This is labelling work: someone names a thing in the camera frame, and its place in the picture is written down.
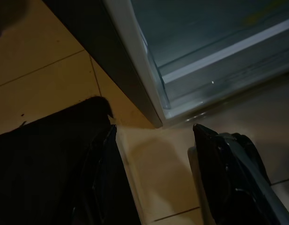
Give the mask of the black floor mat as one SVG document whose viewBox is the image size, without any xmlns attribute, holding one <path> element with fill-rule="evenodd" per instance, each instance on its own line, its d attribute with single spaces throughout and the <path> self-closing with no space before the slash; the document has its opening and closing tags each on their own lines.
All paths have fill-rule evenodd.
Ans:
<svg viewBox="0 0 289 225">
<path fill-rule="evenodd" d="M 68 223 L 94 138 L 110 125 L 103 97 L 0 135 L 0 225 Z"/>
</svg>

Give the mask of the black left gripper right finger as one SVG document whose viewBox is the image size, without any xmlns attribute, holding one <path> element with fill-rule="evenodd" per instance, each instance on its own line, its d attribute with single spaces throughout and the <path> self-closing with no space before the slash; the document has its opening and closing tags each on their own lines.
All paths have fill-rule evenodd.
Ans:
<svg viewBox="0 0 289 225">
<path fill-rule="evenodd" d="M 289 212 L 271 188 L 253 142 L 239 133 L 193 126 L 193 163 L 206 219 L 215 225 L 289 225 Z"/>
</svg>

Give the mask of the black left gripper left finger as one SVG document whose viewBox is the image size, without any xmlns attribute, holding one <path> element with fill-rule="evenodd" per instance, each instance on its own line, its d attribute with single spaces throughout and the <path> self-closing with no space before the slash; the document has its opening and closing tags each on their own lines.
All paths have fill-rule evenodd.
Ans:
<svg viewBox="0 0 289 225">
<path fill-rule="evenodd" d="M 111 125 L 90 144 L 71 225 L 141 225 Z"/>
</svg>

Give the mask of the dark grey fridge cabinet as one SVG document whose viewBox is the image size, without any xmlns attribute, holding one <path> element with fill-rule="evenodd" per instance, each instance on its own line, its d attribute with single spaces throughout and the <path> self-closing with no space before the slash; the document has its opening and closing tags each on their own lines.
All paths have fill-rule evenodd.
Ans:
<svg viewBox="0 0 289 225">
<path fill-rule="evenodd" d="M 248 117 L 289 123 L 289 70 L 198 109 L 167 117 L 161 99 L 161 78 L 149 59 L 131 0 L 43 0 L 157 128 L 183 119 L 214 116 L 243 105 Z"/>
</svg>

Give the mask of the clear crisper drawer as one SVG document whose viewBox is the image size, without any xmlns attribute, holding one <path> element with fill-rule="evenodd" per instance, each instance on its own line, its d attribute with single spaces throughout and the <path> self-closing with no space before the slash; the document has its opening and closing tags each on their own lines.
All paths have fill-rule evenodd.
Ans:
<svg viewBox="0 0 289 225">
<path fill-rule="evenodd" d="M 131 0 L 167 117 L 289 70 L 289 0 Z"/>
</svg>

